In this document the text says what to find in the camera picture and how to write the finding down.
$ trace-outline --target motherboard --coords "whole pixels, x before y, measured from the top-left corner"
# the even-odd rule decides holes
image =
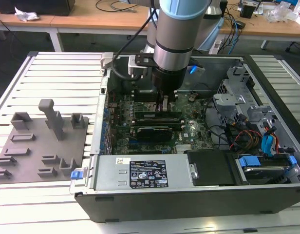
[[[113,155],[183,154],[213,148],[202,118],[203,99],[192,99],[191,93],[178,93],[166,113],[155,112],[156,102],[149,96],[113,93],[109,100]]]

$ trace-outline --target blue plastic clip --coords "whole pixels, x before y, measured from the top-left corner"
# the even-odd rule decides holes
[[[296,160],[296,158],[293,155],[291,155],[289,157],[289,160],[290,160],[290,162],[291,162],[292,165],[297,164],[297,160]]]
[[[257,156],[243,156],[239,158],[239,162],[241,164],[241,167],[253,167],[253,166],[260,166],[261,163],[258,160]]]
[[[81,171],[71,172],[71,179],[75,179],[75,180],[83,179],[83,172],[81,172]]]

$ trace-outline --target warning label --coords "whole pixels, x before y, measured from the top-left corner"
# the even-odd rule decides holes
[[[165,160],[130,161],[132,189],[165,188],[169,186]]]

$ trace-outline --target screw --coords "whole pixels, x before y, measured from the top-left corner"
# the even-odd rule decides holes
[[[192,179],[197,179],[198,174],[196,172],[191,172],[191,177],[192,177]]]

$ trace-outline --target slotted aluminum surface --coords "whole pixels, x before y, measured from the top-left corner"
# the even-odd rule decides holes
[[[274,56],[255,55],[252,58],[300,124],[300,77],[285,61],[277,60]],[[258,86],[254,90],[262,103],[268,105]]]
[[[43,117],[36,107],[40,98],[54,98],[55,109],[63,111],[63,116],[78,111],[90,118],[82,164],[88,166],[102,77],[97,67],[99,60],[99,53],[39,53],[36,58],[29,57],[23,71],[14,79],[15,86],[10,92],[6,91],[6,101],[0,105],[0,151],[12,129],[13,111],[22,110],[32,117]],[[49,67],[38,67],[42,70],[32,73],[37,71],[37,67],[32,70],[34,65],[51,65],[52,68],[44,71]],[[73,67],[65,70],[65,65]],[[82,89],[74,89],[75,84],[82,84]],[[243,229],[257,229],[260,233],[300,233],[300,203],[278,214],[96,224],[69,194],[68,181],[0,185],[0,233],[4,234],[244,233]]]

